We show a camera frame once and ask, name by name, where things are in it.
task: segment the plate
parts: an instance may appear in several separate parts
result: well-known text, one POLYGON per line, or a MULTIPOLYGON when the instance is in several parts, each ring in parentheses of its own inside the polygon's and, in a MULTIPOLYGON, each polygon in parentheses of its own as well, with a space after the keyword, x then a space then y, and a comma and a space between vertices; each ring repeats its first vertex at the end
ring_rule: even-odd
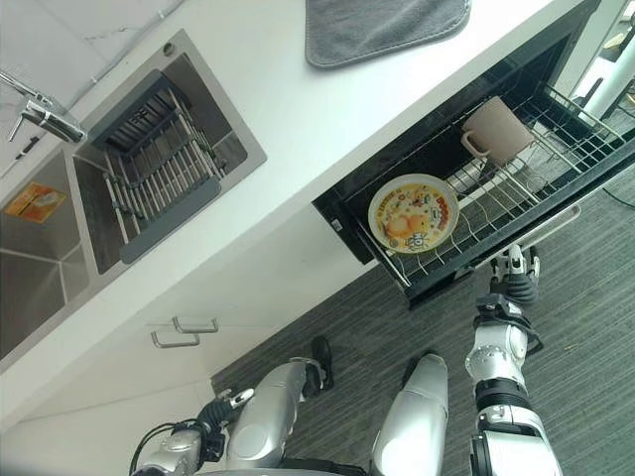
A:
POLYGON ((373 236, 398 253, 422 253, 441 245, 458 222, 458 200, 440 178, 393 178, 373 196, 368 224, 373 236))

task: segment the dishwasher drawer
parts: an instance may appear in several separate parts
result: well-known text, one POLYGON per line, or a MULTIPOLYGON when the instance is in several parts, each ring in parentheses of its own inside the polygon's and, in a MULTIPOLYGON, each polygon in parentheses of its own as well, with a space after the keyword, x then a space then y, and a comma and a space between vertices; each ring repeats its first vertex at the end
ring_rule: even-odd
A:
POLYGON ((384 266, 410 305, 468 274, 635 162, 633 124, 615 130, 549 86, 570 42, 571 35, 554 38, 548 47, 538 41, 521 48, 314 202, 360 261, 374 258, 384 266), (502 168, 475 159, 460 144, 465 119, 494 95, 535 137, 502 168), (435 124, 442 125, 435 129, 435 124), (367 220, 375 192, 404 174, 445 179, 460 207, 451 236, 415 255, 386 250, 367 220))

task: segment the gray towel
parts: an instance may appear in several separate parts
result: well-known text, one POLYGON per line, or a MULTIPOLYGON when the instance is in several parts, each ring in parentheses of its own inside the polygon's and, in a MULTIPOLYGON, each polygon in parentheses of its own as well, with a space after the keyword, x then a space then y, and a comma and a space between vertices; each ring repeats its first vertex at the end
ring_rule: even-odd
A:
POLYGON ((470 0, 307 0, 307 61, 336 67, 460 30, 470 0))

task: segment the dish drying rack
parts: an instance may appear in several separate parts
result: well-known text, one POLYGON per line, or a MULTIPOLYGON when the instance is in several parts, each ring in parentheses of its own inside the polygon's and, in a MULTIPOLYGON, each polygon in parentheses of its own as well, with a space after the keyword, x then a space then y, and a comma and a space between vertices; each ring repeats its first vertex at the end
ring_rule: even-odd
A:
MULTIPOLYGON (((481 262, 492 244, 499 243, 504 249, 545 212, 545 207, 562 203, 569 184, 589 175, 625 144, 620 134, 546 84, 541 83, 529 97, 514 97, 514 92, 512 87, 500 95, 536 140, 504 167, 473 159, 445 178, 459 200, 460 216, 450 237, 439 247, 412 255, 387 250, 371 235, 362 215, 354 217, 361 237, 406 295, 412 291, 416 296, 426 287, 433 288, 440 275, 441 280, 453 279, 455 271, 481 262)), ((424 156, 426 148, 435 143, 457 141, 460 126, 487 99, 403 161, 417 154, 424 156)))
POLYGON ((122 101, 123 110, 113 112, 118 119, 94 141, 103 151, 103 178, 126 245, 177 214, 185 198, 218 195, 226 175, 226 163, 195 127, 188 99, 159 71, 129 96, 137 99, 122 101))

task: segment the white countertop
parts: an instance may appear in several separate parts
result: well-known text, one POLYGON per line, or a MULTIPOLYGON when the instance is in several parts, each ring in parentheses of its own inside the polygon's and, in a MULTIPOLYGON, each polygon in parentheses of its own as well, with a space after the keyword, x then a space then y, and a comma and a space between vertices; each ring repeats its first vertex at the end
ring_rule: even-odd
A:
MULTIPOLYGON (((466 27, 451 38, 326 71, 304 59, 303 1, 187 2, 73 112, 85 117, 184 28, 267 162, 7 369, 0 376, 0 429, 84 369, 89 359, 82 357, 105 349, 115 333, 149 321, 144 308, 166 290, 202 264, 216 270, 226 266, 579 1, 474 0, 466 27)), ((0 182, 3 191, 26 176, 43 150, 13 168, 0 182)))

